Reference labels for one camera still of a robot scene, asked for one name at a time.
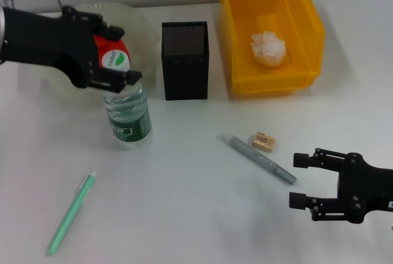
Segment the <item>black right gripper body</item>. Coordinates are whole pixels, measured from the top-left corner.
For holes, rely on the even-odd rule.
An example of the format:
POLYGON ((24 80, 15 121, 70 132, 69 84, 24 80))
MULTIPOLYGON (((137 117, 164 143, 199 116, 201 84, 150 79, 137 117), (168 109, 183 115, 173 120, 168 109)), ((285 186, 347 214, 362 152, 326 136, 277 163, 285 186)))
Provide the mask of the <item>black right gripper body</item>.
POLYGON ((392 170, 369 165, 359 153, 349 153, 338 175, 338 199, 351 223, 362 223, 372 211, 392 212, 392 170))

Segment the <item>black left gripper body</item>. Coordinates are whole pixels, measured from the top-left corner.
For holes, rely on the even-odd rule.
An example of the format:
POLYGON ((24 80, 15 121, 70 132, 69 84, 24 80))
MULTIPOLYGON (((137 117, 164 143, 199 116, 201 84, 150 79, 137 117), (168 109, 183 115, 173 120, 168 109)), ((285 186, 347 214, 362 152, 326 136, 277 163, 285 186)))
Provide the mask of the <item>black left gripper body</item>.
POLYGON ((93 25, 72 7, 56 18, 2 7, 1 61, 53 67, 86 88, 98 65, 93 25))

